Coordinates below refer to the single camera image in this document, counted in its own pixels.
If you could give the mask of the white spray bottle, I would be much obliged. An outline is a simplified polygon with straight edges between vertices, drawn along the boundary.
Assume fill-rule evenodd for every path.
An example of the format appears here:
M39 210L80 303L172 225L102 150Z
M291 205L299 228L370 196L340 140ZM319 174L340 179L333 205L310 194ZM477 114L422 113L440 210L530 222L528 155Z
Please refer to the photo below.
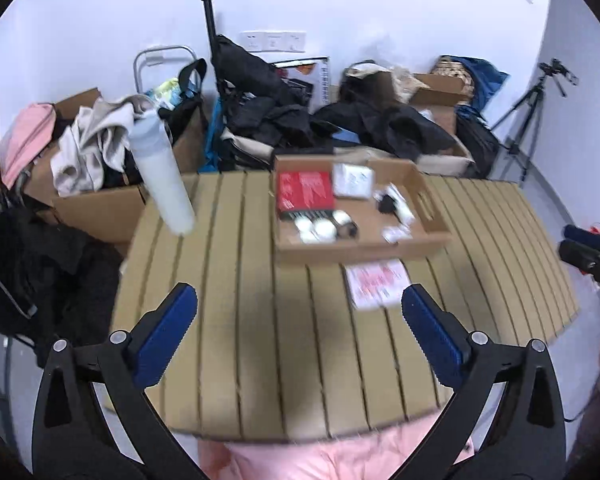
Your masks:
M410 226L416 220L416 217L412 213L410 206L408 206L405 197L393 183L390 183L386 187L386 194L394 200L394 204L396 205L396 218L398 218L404 226Z

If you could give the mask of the black hair net ball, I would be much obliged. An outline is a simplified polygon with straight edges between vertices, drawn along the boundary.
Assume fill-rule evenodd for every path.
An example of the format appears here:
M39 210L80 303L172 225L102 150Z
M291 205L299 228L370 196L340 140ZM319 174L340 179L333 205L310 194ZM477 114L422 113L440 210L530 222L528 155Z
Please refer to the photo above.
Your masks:
M350 214L344 210L332 212L332 223L336 226L338 238L343 240L355 240L358 237L358 225L353 221Z

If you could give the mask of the pink trousers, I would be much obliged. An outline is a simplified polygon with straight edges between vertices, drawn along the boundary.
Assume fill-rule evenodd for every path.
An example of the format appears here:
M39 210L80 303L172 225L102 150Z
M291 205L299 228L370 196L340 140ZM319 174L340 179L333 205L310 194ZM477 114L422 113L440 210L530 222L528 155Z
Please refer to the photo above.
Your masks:
M302 445L198 442L211 479L388 479L410 457L439 413L366 437Z

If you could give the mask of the black suitcase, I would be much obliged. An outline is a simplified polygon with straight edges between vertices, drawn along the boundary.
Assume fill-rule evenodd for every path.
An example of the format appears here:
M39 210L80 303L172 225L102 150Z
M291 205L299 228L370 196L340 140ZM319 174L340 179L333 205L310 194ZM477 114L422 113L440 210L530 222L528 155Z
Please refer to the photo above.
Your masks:
M500 141L486 125L482 116L469 106L456 109L455 133L465 145L474 162L466 172L468 177L487 179L500 154Z

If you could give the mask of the blue bag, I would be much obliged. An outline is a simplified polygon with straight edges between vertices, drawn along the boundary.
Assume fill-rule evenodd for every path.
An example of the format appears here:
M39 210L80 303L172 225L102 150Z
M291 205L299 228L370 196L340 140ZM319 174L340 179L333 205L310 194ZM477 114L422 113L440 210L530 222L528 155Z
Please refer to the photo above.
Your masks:
M508 73L501 72L483 58L443 55L439 61L462 70L462 74L468 78L468 105L478 113L486 108L509 77Z

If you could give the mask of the pink patterned pouch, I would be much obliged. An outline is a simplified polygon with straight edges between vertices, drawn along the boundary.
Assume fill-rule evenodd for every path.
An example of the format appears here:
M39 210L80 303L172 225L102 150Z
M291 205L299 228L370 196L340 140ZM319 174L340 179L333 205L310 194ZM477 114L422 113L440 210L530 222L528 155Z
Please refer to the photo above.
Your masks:
M346 266L344 276L352 307L361 311L397 306L412 284L398 259Z

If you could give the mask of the brown cardboard box right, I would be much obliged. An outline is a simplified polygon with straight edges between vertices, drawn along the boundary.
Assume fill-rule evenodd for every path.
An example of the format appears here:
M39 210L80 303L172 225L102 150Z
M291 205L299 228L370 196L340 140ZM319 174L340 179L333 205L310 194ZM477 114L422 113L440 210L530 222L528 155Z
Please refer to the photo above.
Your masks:
M456 108L469 102L464 81L435 74L416 74L415 78L424 86L418 88L411 97L411 106L418 110L430 110L432 121L446 132L454 134Z

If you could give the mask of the large cardboard box with clothes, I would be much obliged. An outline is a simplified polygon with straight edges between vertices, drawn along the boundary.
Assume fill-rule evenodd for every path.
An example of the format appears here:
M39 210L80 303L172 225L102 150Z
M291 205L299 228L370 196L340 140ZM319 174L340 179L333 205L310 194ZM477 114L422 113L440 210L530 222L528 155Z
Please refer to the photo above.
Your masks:
M76 116L30 163L22 195L52 208L68 226L104 242L127 242L143 209L140 193L148 189L144 182L105 188L104 170L122 167L134 122L157 109L143 94L107 102L94 89L67 102L78 107Z

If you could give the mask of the white plastic packet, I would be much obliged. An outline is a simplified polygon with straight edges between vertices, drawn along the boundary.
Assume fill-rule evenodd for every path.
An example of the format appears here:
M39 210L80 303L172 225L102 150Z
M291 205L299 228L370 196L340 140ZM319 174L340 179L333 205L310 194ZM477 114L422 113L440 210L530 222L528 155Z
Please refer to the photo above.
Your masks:
M374 170L367 166L344 164L332 167L332 192L338 198L368 200L373 194Z

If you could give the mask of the tall white bottle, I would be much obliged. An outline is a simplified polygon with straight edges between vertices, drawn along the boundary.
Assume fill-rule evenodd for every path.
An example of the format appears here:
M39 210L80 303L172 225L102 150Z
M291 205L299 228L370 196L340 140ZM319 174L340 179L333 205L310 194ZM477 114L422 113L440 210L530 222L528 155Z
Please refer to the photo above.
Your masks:
M163 222L175 235L192 232L193 206L157 111L148 110L138 118L128 139L135 165Z

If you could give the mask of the shallow cardboard tray box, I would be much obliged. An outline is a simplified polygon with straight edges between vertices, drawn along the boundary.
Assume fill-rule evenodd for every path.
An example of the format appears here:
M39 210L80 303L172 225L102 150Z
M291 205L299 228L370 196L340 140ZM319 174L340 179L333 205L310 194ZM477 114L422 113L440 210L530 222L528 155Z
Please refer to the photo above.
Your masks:
M381 190L395 185L406 199L414 214L410 236L389 243L382 236L385 228L397 228L400 222L390 214L378 211L376 200L349 200L337 198L335 208L345 211L358 226L353 240L335 240L332 243L304 244L294 224L273 214L272 230L275 258L289 264L350 264L388 259L417 260L430 257L449 244L452 234L424 176L414 162L398 158L370 159L366 162L374 170L374 188Z

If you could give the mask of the white jar in tray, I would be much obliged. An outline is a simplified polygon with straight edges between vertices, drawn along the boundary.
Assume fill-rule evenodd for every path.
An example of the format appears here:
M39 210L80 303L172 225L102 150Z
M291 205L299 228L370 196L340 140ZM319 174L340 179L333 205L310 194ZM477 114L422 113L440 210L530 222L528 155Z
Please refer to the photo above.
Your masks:
M312 220L302 216L294 220L294 225L303 244L329 244L338 236L336 226L326 218Z

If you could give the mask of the pink backpack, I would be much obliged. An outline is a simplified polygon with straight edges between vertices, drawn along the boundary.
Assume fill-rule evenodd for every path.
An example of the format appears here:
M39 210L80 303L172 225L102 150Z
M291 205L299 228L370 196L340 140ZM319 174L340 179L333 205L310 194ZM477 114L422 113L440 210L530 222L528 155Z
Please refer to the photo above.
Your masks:
M19 175L52 142L56 110L50 103L33 103L20 110L0 141L1 179L12 188Z

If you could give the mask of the pile of black clothes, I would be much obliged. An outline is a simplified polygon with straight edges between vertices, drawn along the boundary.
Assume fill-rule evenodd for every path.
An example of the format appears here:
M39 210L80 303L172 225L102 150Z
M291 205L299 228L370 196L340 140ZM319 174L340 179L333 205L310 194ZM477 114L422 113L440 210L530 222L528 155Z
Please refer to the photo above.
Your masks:
M391 74L345 72L335 102L309 110L309 90L232 40L215 37L212 56L225 84L225 126L219 141L245 158L374 148L416 162L449 154L456 141L445 128L391 93Z

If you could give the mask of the white wall socket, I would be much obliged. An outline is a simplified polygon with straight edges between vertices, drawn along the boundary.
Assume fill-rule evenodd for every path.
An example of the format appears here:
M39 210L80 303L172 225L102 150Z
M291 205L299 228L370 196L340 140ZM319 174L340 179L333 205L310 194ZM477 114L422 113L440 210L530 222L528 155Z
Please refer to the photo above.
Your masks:
M239 44L249 52L304 52L306 32L245 30L239 34Z

